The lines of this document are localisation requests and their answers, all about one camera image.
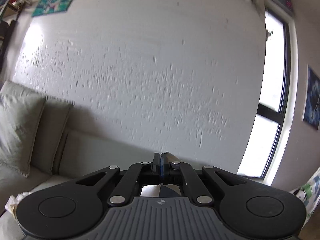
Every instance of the patterned fabric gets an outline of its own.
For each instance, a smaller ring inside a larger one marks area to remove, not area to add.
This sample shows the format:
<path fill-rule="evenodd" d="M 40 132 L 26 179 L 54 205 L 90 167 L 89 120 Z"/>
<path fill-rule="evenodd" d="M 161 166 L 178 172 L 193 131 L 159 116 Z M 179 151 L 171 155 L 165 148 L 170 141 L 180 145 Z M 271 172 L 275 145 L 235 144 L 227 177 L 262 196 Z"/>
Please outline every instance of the patterned fabric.
<path fill-rule="evenodd" d="M 320 201 L 319 182 L 320 168 L 315 172 L 315 174 L 313 174 L 311 179 L 309 179 L 309 181 L 305 185 L 291 192 L 294 195 L 296 195 L 304 203 L 306 207 L 307 217 L 304 225 L 308 222 Z"/>

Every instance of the metal pin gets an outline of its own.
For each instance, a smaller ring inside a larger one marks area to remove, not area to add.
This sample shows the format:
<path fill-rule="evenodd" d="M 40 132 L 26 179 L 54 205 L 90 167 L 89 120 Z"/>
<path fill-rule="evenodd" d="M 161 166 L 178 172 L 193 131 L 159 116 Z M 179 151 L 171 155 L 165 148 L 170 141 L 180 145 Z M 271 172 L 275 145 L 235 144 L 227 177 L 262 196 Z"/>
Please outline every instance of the metal pin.
<path fill-rule="evenodd" d="M 212 198 L 210 198 L 209 196 L 200 196 L 200 197 L 197 197 L 197 201 L 200 204 L 208 204 L 212 201 Z"/>
<path fill-rule="evenodd" d="M 109 200 L 113 204 L 121 204 L 125 201 L 125 198 L 122 196 L 113 196 Z"/>

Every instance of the logo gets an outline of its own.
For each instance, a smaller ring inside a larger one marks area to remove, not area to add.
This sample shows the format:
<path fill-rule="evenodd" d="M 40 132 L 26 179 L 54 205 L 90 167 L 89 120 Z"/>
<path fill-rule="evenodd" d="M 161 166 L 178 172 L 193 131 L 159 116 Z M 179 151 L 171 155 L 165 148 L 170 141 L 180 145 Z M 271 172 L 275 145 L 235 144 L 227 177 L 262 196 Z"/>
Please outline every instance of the logo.
<path fill-rule="evenodd" d="M 157 203 L 158 203 L 158 204 L 160 204 L 160 205 L 162 205 L 162 204 L 164 204 L 164 203 L 165 203 L 165 200 L 160 199 L 160 200 L 158 200 L 158 201 L 157 201 Z"/>

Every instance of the white wall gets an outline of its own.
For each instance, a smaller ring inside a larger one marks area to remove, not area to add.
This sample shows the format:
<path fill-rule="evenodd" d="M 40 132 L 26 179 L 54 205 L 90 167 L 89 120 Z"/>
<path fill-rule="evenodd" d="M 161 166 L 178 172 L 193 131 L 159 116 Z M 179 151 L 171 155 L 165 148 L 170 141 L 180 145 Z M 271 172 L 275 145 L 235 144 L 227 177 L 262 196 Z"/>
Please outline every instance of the white wall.
<path fill-rule="evenodd" d="M 74 129 L 236 173 L 264 56 L 244 0 L 74 0 L 32 20 L 12 79 L 75 101 Z"/>
<path fill-rule="evenodd" d="M 320 134 L 302 121 L 307 65 L 320 76 L 320 0 L 292 0 L 298 43 L 298 87 L 291 131 L 273 187 L 292 190 L 320 166 Z"/>

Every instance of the circular pad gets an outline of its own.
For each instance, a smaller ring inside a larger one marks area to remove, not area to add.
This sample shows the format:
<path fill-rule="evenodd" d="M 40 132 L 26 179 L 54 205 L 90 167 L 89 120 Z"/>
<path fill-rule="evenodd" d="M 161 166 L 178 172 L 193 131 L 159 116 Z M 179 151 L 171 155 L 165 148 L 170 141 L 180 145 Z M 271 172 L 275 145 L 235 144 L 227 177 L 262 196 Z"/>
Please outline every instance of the circular pad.
<path fill-rule="evenodd" d="M 39 211 L 49 218 L 62 218 L 76 209 L 76 203 L 67 197 L 51 197 L 39 205 Z"/>
<path fill-rule="evenodd" d="M 247 201 L 247 209 L 258 217 L 275 217 L 283 211 L 283 204 L 273 197 L 258 196 Z"/>
<path fill-rule="evenodd" d="M 92 187 L 68 183 L 32 193 L 17 206 L 22 231 L 40 239 L 73 238 L 94 227 L 103 213 Z"/>

